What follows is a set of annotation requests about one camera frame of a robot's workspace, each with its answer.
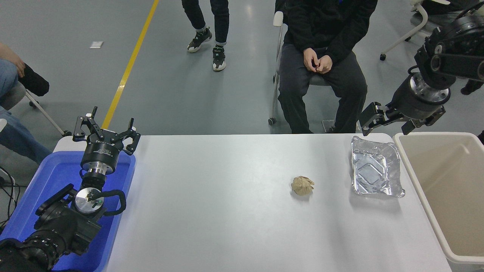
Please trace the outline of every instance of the yellow floor line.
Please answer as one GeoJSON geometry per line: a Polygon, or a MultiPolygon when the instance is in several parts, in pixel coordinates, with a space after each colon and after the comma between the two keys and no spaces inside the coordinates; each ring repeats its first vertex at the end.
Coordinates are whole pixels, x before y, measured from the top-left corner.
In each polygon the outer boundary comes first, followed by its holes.
{"type": "Polygon", "coordinates": [[[126,66],[126,70],[124,70],[124,74],[121,78],[121,82],[118,86],[118,90],[114,94],[113,101],[111,102],[111,106],[109,107],[109,110],[107,111],[106,117],[104,118],[103,125],[101,126],[102,129],[107,129],[109,127],[109,124],[111,123],[111,119],[113,118],[114,111],[116,110],[116,107],[118,106],[118,102],[121,98],[122,92],[124,90],[124,85],[126,85],[126,82],[128,81],[129,74],[131,73],[131,69],[133,68],[133,64],[136,61],[136,57],[138,56],[139,49],[141,48],[141,45],[143,44],[143,40],[145,39],[146,31],[148,31],[148,27],[150,26],[151,19],[153,18],[154,11],[156,10],[156,6],[158,6],[159,0],[154,0],[153,6],[151,6],[150,13],[148,14],[148,18],[146,18],[145,25],[143,26],[143,30],[141,31],[141,34],[139,35],[138,42],[136,42],[136,46],[133,50],[133,53],[131,54],[131,58],[129,59],[128,66],[126,66]]]}

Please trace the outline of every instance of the black and white sneaker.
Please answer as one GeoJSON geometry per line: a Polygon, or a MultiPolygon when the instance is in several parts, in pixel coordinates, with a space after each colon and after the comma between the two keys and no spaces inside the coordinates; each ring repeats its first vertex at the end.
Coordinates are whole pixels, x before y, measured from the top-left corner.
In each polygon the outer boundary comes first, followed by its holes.
{"type": "Polygon", "coordinates": [[[225,63],[225,50],[223,47],[213,48],[213,70],[220,72],[225,69],[227,64],[225,63]]]}
{"type": "Polygon", "coordinates": [[[204,42],[208,42],[209,40],[212,39],[212,33],[210,32],[210,27],[207,27],[204,31],[202,32],[197,32],[195,35],[195,38],[191,41],[191,43],[188,45],[186,48],[188,52],[190,53],[195,53],[200,49],[200,46],[204,42]]]}

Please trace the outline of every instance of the jeans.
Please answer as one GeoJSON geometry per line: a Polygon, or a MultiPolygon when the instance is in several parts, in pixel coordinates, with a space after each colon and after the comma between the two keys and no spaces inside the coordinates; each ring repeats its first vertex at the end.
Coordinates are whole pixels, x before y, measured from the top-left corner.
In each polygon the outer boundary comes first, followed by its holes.
{"type": "MultiPolygon", "coordinates": [[[[318,58],[324,56],[326,48],[314,48],[318,58]]],[[[279,97],[281,108],[292,133],[307,134],[309,122],[303,96],[309,88],[309,79],[314,74],[304,65],[303,53],[292,44],[284,44],[279,67],[279,97]]],[[[351,52],[344,60],[334,63],[331,70],[323,74],[334,94],[340,98],[334,133],[355,133],[356,122],[363,110],[367,85],[363,72],[351,52]]]]}
{"type": "MultiPolygon", "coordinates": [[[[192,26],[196,30],[203,29],[206,24],[198,0],[181,1],[192,26]]],[[[228,0],[210,0],[210,6],[212,7],[212,13],[215,19],[215,41],[218,45],[225,45],[228,34],[228,0]]]]}
{"type": "MultiPolygon", "coordinates": [[[[0,102],[2,96],[18,82],[16,66],[0,59],[0,102]]],[[[0,106],[0,119],[7,120],[7,125],[0,132],[0,144],[6,148],[40,164],[52,152],[37,142],[28,129],[15,118],[10,111],[0,106]]]]}

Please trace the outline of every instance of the gray floor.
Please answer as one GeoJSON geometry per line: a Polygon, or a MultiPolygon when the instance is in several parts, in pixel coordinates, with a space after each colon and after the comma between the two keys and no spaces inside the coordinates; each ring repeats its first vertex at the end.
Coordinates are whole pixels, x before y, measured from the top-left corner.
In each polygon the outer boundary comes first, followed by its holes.
{"type": "MultiPolygon", "coordinates": [[[[200,1],[207,24],[213,26],[209,1],[200,1]]],[[[103,122],[152,1],[6,1],[0,0],[1,42],[46,78],[50,92],[38,101],[65,130],[78,115],[99,106],[103,122]],[[104,41],[102,49],[89,49],[104,41]]],[[[226,46],[227,68],[211,69],[212,46],[186,52],[194,31],[181,1],[161,0],[146,34],[110,129],[125,130],[129,118],[145,135],[282,134],[290,133],[280,108],[278,123],[267,124],[272,99],[277,29],[272,26],[273,1],[231,1],[226,46]]],[[[389,102],[414,65],[413,55],[424,42],[415,36],[387,54],[380,52],[412,28],[408,0],[380,1],[368,35],[354,51],[369,87],[366,102],[389,102]]],[[[460,94],[465,82],[453,87],[447,113],[433,126],[418,131],[460,131],[479,134],[484,129],[484,93],[460,94]]],[[[333,119],[337,98],[330,87],[310,87],[305,97],[311,129],[322,133],[321,120],[333,119]]],[[[60,135],[24,99],[12,113],[34,136],[53,149],[60,135]]],[[[394,135],[400,124],[375,132],[394,135]]],[[[0,147],[0,166],[19,184],[28,184],[36,164],[0,147]]],[[[0,194],[0,221],[7,197],[0,194]]]]}

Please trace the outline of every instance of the blue plastic bin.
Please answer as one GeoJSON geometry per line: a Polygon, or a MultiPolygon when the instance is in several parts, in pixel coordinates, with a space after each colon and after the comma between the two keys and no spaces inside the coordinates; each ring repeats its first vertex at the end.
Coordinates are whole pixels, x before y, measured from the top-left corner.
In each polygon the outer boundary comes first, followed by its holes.
{"type": "MultiPolygon", "coordinates": [[[[24,241],[35,231],[33,225],[38,219],[35,211],[44,201],[69,183],[74,184],[75,189],[79,189],[82,181],[79,170],[83,154],[82,151],[60,151],[44,159],[0,236],[0,240],[15,238],[24,241]]],[[[128,195],[135,171],[135,161],[134,156],[128,156],[122,152],[116,171],[107,175],[103,191],[121,189],[128,195]]],[[[119,198],[117,196],[105,198],[105,206],[108,211],[118,209],[119,198]]],[[[102,228],[90,244],[88,252],[82,256],[71,253],[61,257],[54,266],[54,270],[101,272],[109,260],[121,215],[103,216],[98,221],[102,228]]]]}

